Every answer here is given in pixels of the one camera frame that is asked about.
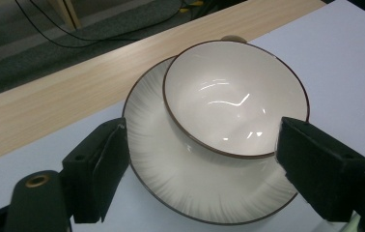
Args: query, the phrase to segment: white plate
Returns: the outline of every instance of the white plate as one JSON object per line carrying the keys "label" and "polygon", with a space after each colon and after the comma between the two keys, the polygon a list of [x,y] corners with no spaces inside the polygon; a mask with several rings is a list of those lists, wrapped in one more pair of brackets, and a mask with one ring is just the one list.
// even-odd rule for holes
{"label": "white plate", "polygon": [[174,124],[161,93],[171,61],[146,72],[124,108],[131,166],[142,184],[176,212],[208,223],[247,223],[285,207],[296,190],[275,157],[220,156]]}
{"label": "white plate", "polygon": [[246,43],[213,41],[185,50],[165,75],[163,96],[191,138],[246,159],[273,155],[282,117],[309,115],[307,95],[292,70]]}

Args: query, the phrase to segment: gray carpet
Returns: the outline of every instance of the gray carpet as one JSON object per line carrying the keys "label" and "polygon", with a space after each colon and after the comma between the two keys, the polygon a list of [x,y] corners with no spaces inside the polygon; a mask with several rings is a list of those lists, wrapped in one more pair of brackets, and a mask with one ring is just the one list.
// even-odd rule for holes
{"label": "gray carpet", "polygon": [[[117,14],[73,33],[79,38],[144,39],[190,20],[191,14],[180,14],[181,0],[154,0],[144,6]],[[55,41],[68,46],[92,42],[66,35]],[[133,41],[103,41],[83,48],[65,48],[43,43],[0,61],[0,93],[45,75],[99,56]]]}

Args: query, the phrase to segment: white surface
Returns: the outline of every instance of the white surface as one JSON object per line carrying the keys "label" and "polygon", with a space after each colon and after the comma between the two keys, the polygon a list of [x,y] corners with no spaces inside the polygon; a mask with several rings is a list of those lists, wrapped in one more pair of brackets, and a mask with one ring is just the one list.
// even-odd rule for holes
{"label": "white surface", "polygon": [[308,102],[295,74],[253,45],[217,41],[177,56],[164,100],[186,134],[227,156],[273,155],[283,116],[306,120]]}
{"label": "white surface", "polygon": [[[300,77],[311,103],[311,122],[365,156],[365,12],[336,1],[252,42],[284,60]],[[60,170],[61,158],[100,123],[117,117],[111,106],[0,158],[0,207],[14,183],[44,169]],[[120,182],[104,224],[74,231],[336,231],[298,196],[283,211],[241,226],[194,221],[159,203],[130,171]]]}
{"label": "white surface", "polygon": [[162,97],[172,60],[149,70],[126,100],[131,163],[144,185],[176,211],[211,223],[245,223],[283,208],[296,190],[274,156],[221,156],[173,122]]}

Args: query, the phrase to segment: wire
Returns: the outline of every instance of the wire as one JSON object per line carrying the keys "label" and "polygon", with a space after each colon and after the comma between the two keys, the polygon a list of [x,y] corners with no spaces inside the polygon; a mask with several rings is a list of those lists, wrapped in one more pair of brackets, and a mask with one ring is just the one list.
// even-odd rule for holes
{"label": "wire", "polygon": [[[61,26],[59,26],[55,21],[53,21],[35,2],[33,2],[33,0],[29,0],[33,6],[35,6],[38,11],[40,11],[53,25],[55,25],[59,30],[63,31],[64,33],[66,33],[67,35],[75,38],[75,39],[78,39],[80,41],[84,41],[84,42],[91,42],[91,43],[88,43],[88,44],[84,44],[84,45],[77,45],[77,46],[73,46],[73,45],[63,45],[63,44],[60,44],[60,43],[56,43],[54,42],[53,40],[51,40],[50,38],[47,37],[47,35],[45,35],[39,28],[38,26],[36,26],[36,24],[32,21],[32,19],[29,17],[29,15],[23,10],[22,6],[19,4],[19,2],[17,0],[15,0],[16,4],[18,5],[18,7],[20,8],[20,10],[22,11],[22,13],[25,15],[26,19],[28,19],[28,21],[32,24],[32,26],[44,37],[46,38],[49,42],[55,44],[55,45],[58,45],[60,47],[64,47],[64,48],[84,48],[84,47],[87,47],[87,46],[91,46],[91,45],[94,45],[94,44],[98,44],[98,43],[101,43],[101,42],[114,42],[114,41],[129,41],[129,42],[136,42],[136,41],[140,41],[141,39],[133,39],[133,38],[119,38],[121,36],[123,36],[124,34],[122,35],[118,35],[118,36],[114,36],[114,37],[109,37],[109,38],[105,38],[105,39],[85,39],[85,38],[80,38],[80,37],[77,37],[75,36],[73,33],[70,33],[68,32],[67,30],[63,29]],[[139,29],[136,29],[136,30],[133,30],[133,31],[129,31],[128,33],[132,33],[132,32],[136,32],[136,31],[139,31],[139,30],[144,30],[144,29],[147,29],[147,28],[150,28],[150,27],[153,27],[153,26],[156,26],[160,23],[163,23],[171,18],[173,18],[175,15],[177,15],[179,13],[180,9],[178,9],[174,14],[172,14],[171,16],[169,16],[168,18],[158,22],[158,23],[155,23],[155,24],[152,24],[152,25],[149,25],[149,26],[146,26],[146,27],[143,27],[143,28],[139,28]]]}

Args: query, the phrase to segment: brown rim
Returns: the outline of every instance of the brown rim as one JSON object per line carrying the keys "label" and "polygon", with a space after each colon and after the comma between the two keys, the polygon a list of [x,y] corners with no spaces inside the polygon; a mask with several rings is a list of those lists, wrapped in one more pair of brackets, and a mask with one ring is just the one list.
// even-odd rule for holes
{"label": "brown rim", "polygon": [[[146,76],[147,73],[149,73],[151,70],[153,70],[155,67],[157,67],[159,64],[165,62],[165,61],[168,61],[170,59],[175,59],[176,56],[173,56],[173,57],[170,57],[170,58],[167,58],[165,60],[162,60],[161,62],[158,62],[157,64],[155,64],[154,66],[152,66],[151,68],[149,68],[146,72],[144,72],[140,78],[138,78],[138,80],[134,83],[134,85],[132,86],[131,90],[129,91],[128,95],[127,95],[127,98],[126,98],[126,101],[125,101],[125,105],[123,107],[123,112],[122,112],[122,117],[125,117],[125,111],[126,111],[126,106],[127,106],[127,102],[128,102],[128,99],[131,95],[131,93],[133,92],[134,88],[137,86],[137,84],[144,78],[144,76]],[[155,198],[157,199],[159,202],[161,202],[164,206],[166,206],[167,208],[171,209],[172,211],[178,213],[179,215],[182,215],[184,217],[187,217],[187,218],[190,218],[190,219],[193,219],[193,220],[197,220],[197,221],[200,221],[200,222],[203,222],[203,223],[207,223],[207,224],[214,224],[214,225],[226,225],[226,226],[230,226],[230,225],[243,225],[243,224],[249,224],[249,223],[253,223],[253,222],[256,222],[256,221],[259,221],[259,220],[262,220],[262,219],[265,219],[265,218],[269,218],[273,215],[275,215],[276,213],[280,212],[282,209],[284,209],[286,206],[288,206],[297,196],[297,192],[294,194],[294,196],[291,197],[291,199],[289,201],[287,201],[285,204],[283,204],[281,207],[279,207],[277,210],[263,216],[263,217],[259,217],[259,218],[256,218],[256,219],[251,219],[251,220],[248,220],[248,221],[243,221],[243,222],[236,222],[236,223],[222,223],[222,222],[215,222],[215,221],[209,221],[209,220],[203,220],[203,219],[199,219],[199,218],[196,218],[196,217],[193,217],[193,216],[190,216],[190,215],[187,215],[181,211],[179,211],[178,209],[172,207],[171,205],[167,204],[165,201],[163,201],[159,196],[157,196],[151,189],[148,185],[146,185],[146,183],[143,181],[143,179],[140,177],[138,171],[136,170],[136,168],[134,167],[134,165],[132,164],[132,159],[129,160],[129,164],[130,164],[130,167],[131,169],[133,170],[134,174],[136,175],[137,179],[140,181],[140,183],[144,186],[144,188]]]}
{"label": "brown rim", "polygon": [[184,51],[182,51],[180,54],[178,54],[176,56],[176,58],[171,62],[171,65],[167,68],[167,71],[164,75],[163,78],[163,82],[162,82],[162,97],[164,98],[164,103],[165,103],[165,107],[169,113],[169,115],[171,116],[171,118],[173,119],[174,123],[188,136],[190,137],[192,140],[194,140],[195,142],[197,142],[198,144],[200,144],[201,146],[207,148],[208,150],[211,150],[215,153],[218,153],[220,155],[223,156],[227,156],[227,157],[232,157],[232,158],[239,158],[239,159],[246,159],[246,160],[253,160],[253,159],[262,159],[262,158],[267,158],[267,157],[271,157],[274,155],[275,151],[272,151],[271,153],[266,153],[266,154],[260,154],[260,155],[238,155],[238,154],[233,154],[233,153],[228,153],[228,152],[224,152],[221,151],[219,149],[213,148],[212,146],[206,144],[205,142],[203,142],[202,140],[200,140],[199,138],[195,137],[194,135],[192,135],[188,130],[186,130],[183,125],[180,124],[180,122],[177,120],[176,116],[173,114],[173,111],[170,108],[170,105],[167,101],[167,96],[165,94],[165,81],[167,79],[167,75],[168,72],[170,71],[171,66],[173,66],[174,62],[184,53],[186,53],[189,49],[198,46],[198,45],[202,45],[202,44],[209,44],[209,43],[235,43],[235,44],[243,44],[243,45],[249,45],[252,46],[254,48],[260,49],[261,51],[265,52],[266,54],[270,55],[271,57],[273,57],[274,59],[278,60],[280,63],[282,63],[293,75],[294,77],[297,79],[300,87],[303,90],[303,94],[305,96],[306,99],[306,106],[307,106],[307,112],[306,112],[306,119],[305,121],[308,122],[309,121],[309,115],[310,115],[310,104],[309,104],[309,99],[308,99],[308,95],[306,93],[306,89],[303,86],[302,82],[300,81],[299,77],[296,75],[296,73],[291,69],[291,67],[289,67],[285,62],[283,62],[281,59],[279,59],[277,56],[273,55],[272,53],[270,53],[269,51],[260,48],[256,45],[253,44],[249,44],[249,43],[241,43],[241,42],[233,42],[233,41],[208,41],[208,42],[203,42],[203,43],[198,43],[195,44],[193,46],[190,46],[189,48],[185,49]]}

